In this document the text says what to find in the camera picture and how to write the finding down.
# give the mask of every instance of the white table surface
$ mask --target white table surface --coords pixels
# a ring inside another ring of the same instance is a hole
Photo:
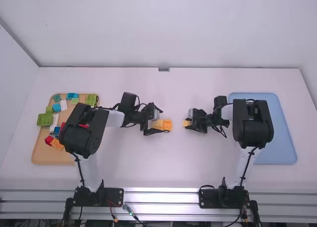
[[[261,190],[317,190],[317,113],[299,69],[236,68],[40,68],[16,132],[0,169],[0,187],[10,189],[74,188],[75,166],[41,166],[31,162],[43,113],[51,95],[98,93],[100,105],[113,106],[123,92],[154,102],[172,119],[169,134],[145,137],[139,126],[106,128],[98,150],[99,168],[107,186],[199,187],[218,185],[231,172],[238,154],[231,126],[228,139],[185,130],[182,120],[191,107],[212,112],[213,98],[231,92],[273,92],[278,95],[294,142],[294,165],[255,165],[249,187]]]

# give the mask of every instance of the green lego brick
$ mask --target green lego brick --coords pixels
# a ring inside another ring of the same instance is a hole
[[[61,98],[60,98],[59,94],[55,94],[52,98],[53,98],[54,102],[61,101]]]
[[[40,127],[45,127],[45,126],[50,126],[52,123],[53,123],[53,114],[42,113],[42,114],[39,114],[36,125]]]
[[[98,94],[89,94],[86,96],[86,104],[87,105],[90,105],[90,106],[95,106],[95,104],[98,103],[98,100],[99,100],[99,97],[98,97]]]
[[[72,98],[71,99],[71,103],[78,103],[78,98],[76,97],[76,98]]]
[[[45,109],[46,113],[54,113],[53,106],[47,106]]]

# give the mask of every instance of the wooden board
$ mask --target wooden board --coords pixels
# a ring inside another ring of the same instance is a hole
[[[61,100],[66,99],[66,95],[66,93],[60,93]],[[88,94],[79,94],[79,102],[85,103],[86,95]],[[52,106],[53,104],[55,104],[55,102],[51,97],[48,106]],[[58,126],[60,126],[62,122],[67,121],[75,106],[75,103],[71,103],[71,100],[67,100],[67,109],[58,112]],[[33,149],[32,163],[39,165],[75,165],[74,157],[67,153],[65,149],[56,150],[54,147],[49,146],[45,143],[44,139],[49,135],[50,128],[41,127]]]

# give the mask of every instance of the table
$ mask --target table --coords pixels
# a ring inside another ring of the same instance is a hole
[[[228,139],[185,130],[191,107],[212,112],[213,98],[234,91],[278,95],[298,155],[294,165],[255,165],[247,189],[259,203],[262,221],[317,222],[314,135],[317,121],[299,69],[263,68],[40,68],[0,169],[0,218],[62,217],[64,202],[78,184],[76,167],[37,166],[31,154],[37,115],[57,92],[98,93],[113,106],[123,92],[154,102],[173,120],[173,131],[144,137],[138,126],[107,128],[98,151],[106,186],[125,187],[125,202],[141,220],[232,221],[238,210],[202,210],[196,192],[219,185],[232,171],[235,155]],[[116,209],[120,220],[131,217]],[[79,209],[73,209],[73,218]],[[86,219],[111,219],[108,208],[84,208]]]

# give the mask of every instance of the white lego brick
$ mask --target white lego brick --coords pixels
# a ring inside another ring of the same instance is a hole
[[[60,109],[61,111],[67,110],[67,102],[65,99],[60,101]]]
[[[53,132],[55,127],[57,126],[58,124],[58,117],[59,117],[59,114],[58,113],[54,113],[53,114],[53,123],[50,125],[50,132]]]

